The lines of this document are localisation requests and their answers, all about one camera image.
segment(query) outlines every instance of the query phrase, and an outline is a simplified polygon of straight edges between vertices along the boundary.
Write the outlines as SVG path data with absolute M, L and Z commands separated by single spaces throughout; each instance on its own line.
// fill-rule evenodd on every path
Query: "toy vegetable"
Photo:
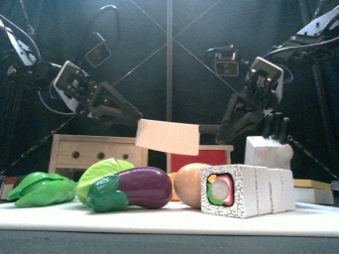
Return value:
M 15 205 L 45 206 L 72 201 L 76 197 L 76 183 L 59 174 L 35 172 L 11 190 L 7 199 L 17 199 Z
M 85 203 L 87 193 L 91 185 L 103 177 L 117 173 L 120 171 L 132 169 L 133 165 L 123 160 L 115 160 L 113 158 L 101 160 L 92 164 L 84 171 L 80 181 L 76 187 L 76 195 L 81 203 Z
M 96 181 L 88 189 L 85 205 L 93 211 L 123 210 L 128 205 L 163 207 L 172 197 L 168 175 L 157 168 L 133 168 Z

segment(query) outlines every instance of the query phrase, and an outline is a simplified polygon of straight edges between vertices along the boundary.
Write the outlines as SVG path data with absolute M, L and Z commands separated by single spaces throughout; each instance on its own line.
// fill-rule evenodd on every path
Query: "purple eggplant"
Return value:
M 153 167 L 133 168 L 116 173 L 119 190 L 128 196 L 128 204 L 147 208 L 163 207 L 172 197 L 172 184 L 163 170 Z
M 123 210 L 128 205 L 161 208 L 172 197 L 171 179 L 153 167 L 133 168 L 103 177 L 88 190 L 85 205 L 95 211 Z

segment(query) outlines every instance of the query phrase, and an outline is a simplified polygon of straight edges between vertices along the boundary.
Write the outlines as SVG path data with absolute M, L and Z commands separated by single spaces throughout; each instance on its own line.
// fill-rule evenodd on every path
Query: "black curtain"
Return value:
M 300 2 L 312 16 L 318 1 L 295 0 L 180 0 L 172 1 L 172 120 L 185 123 L 220 124 L 233 91 L 244 86 L 244 76 L 228 77 L 224 82 L 204 67 L 205 51 L 213 47 L 233 45 L 241 57 L 252 61 L 272 46 L 280 45 L 303 27 Z M 323 11 L 338 1 L 327 1 Z M 85 67 L 97 80 L 107 80 L 132 102 L 144 118 L 167 119 L 167 1 L 155 0 L 31 0 L 24 1 L 28 21 L 35 29 L 33 39 L 43 59 L 55 64 L 72 60 L 84 46 L 83 33 L 87 20 L 99 8 L 113 4 L 120 17 L 120 41 L 109 60 L 99 67 Z M 27 20 L 20 1 L 1 1 L 1 14 L 23 29 Z M 108 42 L 116 35 L 113 15 L 97 19 L 93 29 Z M 338 61 L 320 64 L 328 122 L 324 129 L 319 96 L 311 67 L 296 66 L 294 82 L 284 88 L 279 110 L 291 118 L 290 134 L 328 168 L 338 174 Z M 52 113 L 43 105 L 37 90 L 24 82 L 11 85 L 1 65 L 1 168 L 11 165 L 20 155 L 47 136 L 69 116 Z M 61 101 L 51 98 L 49 84 L 43 85 L 44 101 L 57 110 L 67 111 Z M 334 146 L 326 135 L 332 132 Z M 104 126 L 100 122 L 76 117 L 60 133 L 84 135 L 133 136 L 135 128 Z M 232 144 L 235 163 L 244 160 L 245 136 Z M 7 172 L 23 175 L 45 171 L 49 164 L 49 140 L 29 157 Z M 213 136 L 201 136 L 203 144 L 213 144 Z M 165 156 L 151 152 L 149 165 L 165 168 Z M 295 150 L 292 170 L 298 178 L 328 182 L 330 175 Z

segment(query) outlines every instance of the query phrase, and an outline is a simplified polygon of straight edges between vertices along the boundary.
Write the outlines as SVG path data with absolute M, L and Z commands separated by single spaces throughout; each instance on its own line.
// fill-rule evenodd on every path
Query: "wooden box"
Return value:
M 55 134 L 49 173 L 71 177 L 93 163 L 113 158 L 135 167 L 148 164 L 148 150 L 135 146 L 135 138 Z

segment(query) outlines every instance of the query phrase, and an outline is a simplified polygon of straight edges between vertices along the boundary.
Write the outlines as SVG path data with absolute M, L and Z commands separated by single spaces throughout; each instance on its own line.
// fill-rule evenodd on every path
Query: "white box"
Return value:
M 319 190 L 314 188 L 294 188 L 296 202 L 334 204 L 332 190 Z

